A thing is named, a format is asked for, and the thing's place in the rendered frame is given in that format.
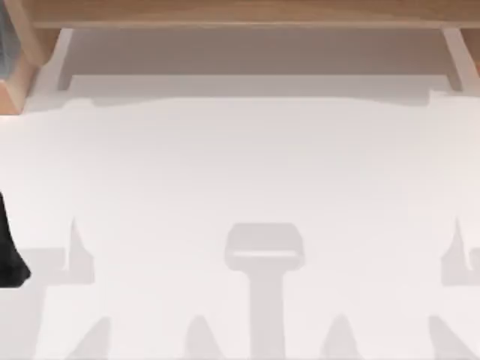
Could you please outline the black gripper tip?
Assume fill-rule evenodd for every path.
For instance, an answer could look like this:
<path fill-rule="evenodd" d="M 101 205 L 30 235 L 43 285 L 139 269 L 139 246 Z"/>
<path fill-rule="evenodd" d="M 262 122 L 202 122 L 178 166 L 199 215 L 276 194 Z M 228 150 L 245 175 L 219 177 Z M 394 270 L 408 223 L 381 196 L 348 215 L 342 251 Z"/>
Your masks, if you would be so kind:
<path fill-rule="evenodd" d="M 3 194 L 0 192 L 0 289 L 21 287 L 32 276 L 14 244 Z"/>

